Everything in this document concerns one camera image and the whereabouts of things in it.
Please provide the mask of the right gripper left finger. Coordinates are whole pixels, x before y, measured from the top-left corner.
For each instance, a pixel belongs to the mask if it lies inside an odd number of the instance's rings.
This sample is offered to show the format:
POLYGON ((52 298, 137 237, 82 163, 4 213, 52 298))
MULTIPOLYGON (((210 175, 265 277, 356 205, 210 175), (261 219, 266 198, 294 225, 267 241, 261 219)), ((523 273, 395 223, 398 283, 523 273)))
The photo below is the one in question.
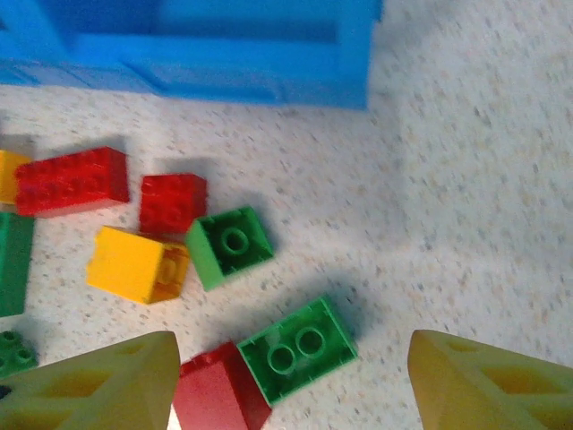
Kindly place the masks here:
POLYGON ((175 334, 155 331, 0 380, 0 430, 167 430, 175 334))

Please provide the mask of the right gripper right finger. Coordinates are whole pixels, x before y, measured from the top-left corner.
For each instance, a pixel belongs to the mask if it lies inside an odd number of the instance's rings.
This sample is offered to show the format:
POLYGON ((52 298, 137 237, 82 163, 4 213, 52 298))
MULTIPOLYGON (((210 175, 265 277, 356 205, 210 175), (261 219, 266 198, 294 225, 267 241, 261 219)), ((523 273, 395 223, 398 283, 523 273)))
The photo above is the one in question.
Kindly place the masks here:
POLYGON ((407 369, 423 430, 573 430, 573 368, 416 330, 407 369))

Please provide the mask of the yellow lego brick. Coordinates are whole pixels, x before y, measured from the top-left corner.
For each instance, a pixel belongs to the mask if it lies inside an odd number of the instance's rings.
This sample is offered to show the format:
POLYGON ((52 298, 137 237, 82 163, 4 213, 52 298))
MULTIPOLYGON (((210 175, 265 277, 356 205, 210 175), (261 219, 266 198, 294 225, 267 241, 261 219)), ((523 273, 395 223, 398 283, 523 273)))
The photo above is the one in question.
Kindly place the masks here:
POLYGON ((145 305, 180 296, 190 255, 185 245, 103 227, 95 236, 86 283, 145 305))

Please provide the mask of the long green lego brick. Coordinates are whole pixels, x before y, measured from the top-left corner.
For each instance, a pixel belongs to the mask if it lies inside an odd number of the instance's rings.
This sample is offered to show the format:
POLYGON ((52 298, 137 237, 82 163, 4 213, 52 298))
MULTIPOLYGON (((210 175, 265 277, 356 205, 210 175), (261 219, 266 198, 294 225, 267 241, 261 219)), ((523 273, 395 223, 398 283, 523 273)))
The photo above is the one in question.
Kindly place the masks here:
POLYGON ((0 317, 25 308, 35 220, 0 212, 0 317))

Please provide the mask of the small red lego brick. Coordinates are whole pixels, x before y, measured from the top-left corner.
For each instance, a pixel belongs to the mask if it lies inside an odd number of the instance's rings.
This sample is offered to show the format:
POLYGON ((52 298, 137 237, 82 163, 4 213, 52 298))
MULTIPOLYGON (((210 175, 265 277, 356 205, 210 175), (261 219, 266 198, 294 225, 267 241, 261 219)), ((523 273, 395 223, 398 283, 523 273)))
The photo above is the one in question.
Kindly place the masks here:
POLYGON ((144 176, 139 230, 147 234, 184 234, 207 214, 208 182, 195 174, 144 176))

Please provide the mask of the long red lego brick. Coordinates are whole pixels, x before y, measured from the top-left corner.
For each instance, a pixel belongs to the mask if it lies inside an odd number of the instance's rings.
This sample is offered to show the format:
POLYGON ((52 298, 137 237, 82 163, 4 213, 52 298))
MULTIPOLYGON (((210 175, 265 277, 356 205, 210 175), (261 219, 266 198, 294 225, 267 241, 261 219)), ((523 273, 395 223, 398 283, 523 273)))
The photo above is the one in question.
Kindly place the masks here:
POLYGON ((107 146, 21 165, 15 179, 22 216, 53 218, 130 201, 126 155, 107 146))

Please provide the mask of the orange-yellow lego brick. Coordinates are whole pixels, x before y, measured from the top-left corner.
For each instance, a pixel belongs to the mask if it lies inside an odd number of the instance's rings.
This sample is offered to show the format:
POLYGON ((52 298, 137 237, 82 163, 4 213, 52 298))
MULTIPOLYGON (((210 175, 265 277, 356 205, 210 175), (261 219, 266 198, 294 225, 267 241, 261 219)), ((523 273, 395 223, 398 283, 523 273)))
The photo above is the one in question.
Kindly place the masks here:
POLYGON ((8 150, 0 150, 0 203, 15 204, 17 194, 16 169, 30 163, 32 158, 8 150))

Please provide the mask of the blue three-compartment plastic bin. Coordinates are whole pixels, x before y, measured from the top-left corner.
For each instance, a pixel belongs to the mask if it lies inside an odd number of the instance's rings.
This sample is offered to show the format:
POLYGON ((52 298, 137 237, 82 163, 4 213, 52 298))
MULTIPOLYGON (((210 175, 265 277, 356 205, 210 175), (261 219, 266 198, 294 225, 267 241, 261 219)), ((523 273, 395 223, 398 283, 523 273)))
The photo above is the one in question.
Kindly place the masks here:
POLYGON ((384 0, 0 0, 0 84, 362 109, 384 0))

